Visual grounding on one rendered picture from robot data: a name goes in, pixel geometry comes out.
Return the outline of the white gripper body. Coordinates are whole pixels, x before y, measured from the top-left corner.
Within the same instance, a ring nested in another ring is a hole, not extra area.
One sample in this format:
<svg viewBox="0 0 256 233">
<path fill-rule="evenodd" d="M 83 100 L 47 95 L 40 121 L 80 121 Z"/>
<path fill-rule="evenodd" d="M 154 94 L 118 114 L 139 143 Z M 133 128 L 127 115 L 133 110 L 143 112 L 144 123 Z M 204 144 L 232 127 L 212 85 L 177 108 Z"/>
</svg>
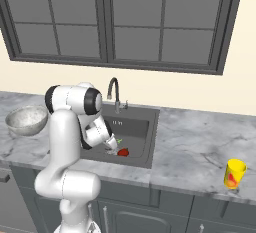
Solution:
<svg viewBox="0 0 256 233">
<path fill-rule="evenodd" d="M 110 149 L 110 150 L 115 150 L 117 148 L 117 141 L 115 139 L 114 136 L 111 136 L 106 142 L 105 142 L 106 146 Z"/>
</svg>

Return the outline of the dark grey sink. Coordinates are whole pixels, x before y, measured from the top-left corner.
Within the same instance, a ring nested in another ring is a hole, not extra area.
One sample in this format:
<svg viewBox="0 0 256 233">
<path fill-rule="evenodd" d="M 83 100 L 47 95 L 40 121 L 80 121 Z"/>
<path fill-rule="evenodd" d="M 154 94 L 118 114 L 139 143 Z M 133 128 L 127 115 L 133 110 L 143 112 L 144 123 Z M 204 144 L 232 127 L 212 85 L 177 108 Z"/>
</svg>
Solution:
<svg viewBox="0 0 256 233">
<path fill-rule="evenodd" d="M 129 155 L 124 157 L 110 154 L 104 144 L 99 144 L 91 150 L 82 149 L 81 157 L 88 160 L 150 169 L 159 114 L 159 109 L 131 105 L 117 114 L 112 104 L 104 104 L 103 118 L 110 124 L 116 140 L 123 139 L 118 144 L 118 150 L 127 148 Z"/>
</svg>

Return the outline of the grey panel under sink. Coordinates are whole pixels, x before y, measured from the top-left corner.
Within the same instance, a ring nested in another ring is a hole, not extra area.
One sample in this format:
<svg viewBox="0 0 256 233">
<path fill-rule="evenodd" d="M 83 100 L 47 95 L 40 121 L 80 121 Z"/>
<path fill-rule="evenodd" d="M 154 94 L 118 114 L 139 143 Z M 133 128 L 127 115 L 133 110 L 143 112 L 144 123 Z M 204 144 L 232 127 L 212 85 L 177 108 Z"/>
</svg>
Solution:
<svg viewBox="0 0 256 233">
<path fill-rule="evenodd" d="M 102 181 L 99 197 L 131 204 L 158 207 L 160 195 L 160 190 L 154 190 L 149 187 Z"/>
</svg>

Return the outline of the grey speckled bowl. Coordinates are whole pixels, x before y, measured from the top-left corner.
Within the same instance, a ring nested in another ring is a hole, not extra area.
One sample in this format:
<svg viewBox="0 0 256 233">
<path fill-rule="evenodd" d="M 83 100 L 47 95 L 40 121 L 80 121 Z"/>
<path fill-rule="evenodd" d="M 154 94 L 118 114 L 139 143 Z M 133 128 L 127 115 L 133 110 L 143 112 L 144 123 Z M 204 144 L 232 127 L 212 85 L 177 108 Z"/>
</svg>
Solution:
<svg viewBox="0 0 256 233">
<path fill-rule="evenodd" d="M 40 105 L 25 106 L 10 112 L 5 123 L 10 131 L 19 136 L 38 134 L 48 121 L 48 111 Z"/>
</svg>

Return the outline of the yellow cup with red print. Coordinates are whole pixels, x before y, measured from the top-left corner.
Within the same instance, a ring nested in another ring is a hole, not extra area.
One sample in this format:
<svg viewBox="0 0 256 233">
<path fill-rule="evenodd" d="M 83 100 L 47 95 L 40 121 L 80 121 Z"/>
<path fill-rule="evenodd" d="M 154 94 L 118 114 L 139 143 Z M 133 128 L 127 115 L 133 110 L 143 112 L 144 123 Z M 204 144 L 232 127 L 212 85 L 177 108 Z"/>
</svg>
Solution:
<svg viewBox="0 0 256 233">
<path fill-rule="evenodd" d="M 229 159 L 224 175 L 224 185 L 229 189 L 237 189 L 245 172 L 246 164 L 239 159 Z"/>
</svg>

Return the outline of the dark curved tap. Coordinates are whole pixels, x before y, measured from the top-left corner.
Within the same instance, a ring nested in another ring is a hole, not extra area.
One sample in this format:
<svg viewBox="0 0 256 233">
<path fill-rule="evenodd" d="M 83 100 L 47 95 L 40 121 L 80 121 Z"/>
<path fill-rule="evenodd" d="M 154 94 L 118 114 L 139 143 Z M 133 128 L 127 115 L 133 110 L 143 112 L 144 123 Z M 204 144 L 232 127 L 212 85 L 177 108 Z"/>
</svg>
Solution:
<svg viewBox="0 0 256 233">
<path fill-rule="evenodd" d="M 108 91 L 107 91 L 107 99 L 112 99 L 112 90 L 115 90 L 115 112 L 119 114 L 122 109 L 128 108 L 128 102 L 125 102 L 124 105 L 121 104 L 119 99 L 119 82 L 116 77 L 113 77 L 108 85 Z"/>
</svg>

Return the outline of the grey cupboard door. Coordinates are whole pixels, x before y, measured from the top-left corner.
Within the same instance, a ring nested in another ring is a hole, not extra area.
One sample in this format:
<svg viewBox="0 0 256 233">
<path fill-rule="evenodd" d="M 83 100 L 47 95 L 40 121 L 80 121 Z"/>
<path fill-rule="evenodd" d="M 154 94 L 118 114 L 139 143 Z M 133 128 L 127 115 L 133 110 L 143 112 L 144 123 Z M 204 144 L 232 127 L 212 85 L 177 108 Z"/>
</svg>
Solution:
<svg viewBox="0 0 256 233">
<path fill-rule="evenodd" d="M 27 203 L 38 233 L 53 233 L 61 224 L 59 200 L 33 195 Z"/>
<path fill-rule="evenodd" d="M 186 233 L 256 233 L 256 205 L 195 197 Z"/>
<path fill-rule="evenodd" d="M 107 206 L 110 233 L 186 233 L 192 199 L 161 204 L 153 208 L 101 199 L 95 202 L 95 218 L 106 233 L 103 207 Z"/>
</svg>

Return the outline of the grey dishwasher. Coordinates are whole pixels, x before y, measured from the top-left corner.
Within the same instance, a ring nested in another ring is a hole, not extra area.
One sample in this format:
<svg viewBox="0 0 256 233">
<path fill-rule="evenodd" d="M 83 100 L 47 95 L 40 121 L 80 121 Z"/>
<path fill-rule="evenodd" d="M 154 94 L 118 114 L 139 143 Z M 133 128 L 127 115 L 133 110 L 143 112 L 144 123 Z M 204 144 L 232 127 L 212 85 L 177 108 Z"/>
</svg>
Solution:
<svg viewBox="0 0 256 233">
<path fill-rule="evenodd" d="M 10 169 L 0 168 L 0 233 L 37 233 Z"/>
</svg>

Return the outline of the dark grey framed window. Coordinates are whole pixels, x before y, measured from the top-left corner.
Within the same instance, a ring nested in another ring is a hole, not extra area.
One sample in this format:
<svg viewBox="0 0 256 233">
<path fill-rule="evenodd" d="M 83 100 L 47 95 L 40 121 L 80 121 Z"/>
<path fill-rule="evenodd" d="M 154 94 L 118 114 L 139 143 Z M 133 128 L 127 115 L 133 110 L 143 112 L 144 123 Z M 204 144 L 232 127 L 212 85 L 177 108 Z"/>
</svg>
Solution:
<svg viewBox="0 0 256 233">
<path fill-rule="evenodd" d="M 220 75 L 240 0 L 0 0 L 13 61 Z"/>
</svg>

